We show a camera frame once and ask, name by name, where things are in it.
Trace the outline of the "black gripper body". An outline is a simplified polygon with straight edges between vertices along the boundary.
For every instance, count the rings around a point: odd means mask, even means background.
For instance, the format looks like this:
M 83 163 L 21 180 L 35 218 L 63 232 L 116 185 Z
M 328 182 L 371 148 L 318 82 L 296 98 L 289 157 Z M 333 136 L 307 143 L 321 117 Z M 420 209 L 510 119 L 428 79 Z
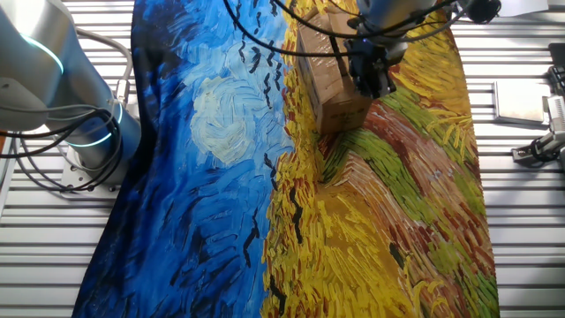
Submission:
M 344 46 L 350 53 L 349 72 L 352 78 L 388 76 L 388 51 L 368 40 L 349 39 Z

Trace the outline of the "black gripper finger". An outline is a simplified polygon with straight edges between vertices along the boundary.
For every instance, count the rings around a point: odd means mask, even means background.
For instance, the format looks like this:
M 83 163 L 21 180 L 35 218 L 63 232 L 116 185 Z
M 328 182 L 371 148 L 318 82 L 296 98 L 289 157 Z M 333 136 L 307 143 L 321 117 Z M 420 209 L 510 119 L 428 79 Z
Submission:
M 376 79 L 373 73 L 364 73 L 358 76 L 358 89 L 359 92 L 371 99 L 376 98 Z
M 396 85 L 390 78 L 387 70 L 377 71 L 377 75 L 379 80 L 379 96 L 390 95 L 396 91 Z

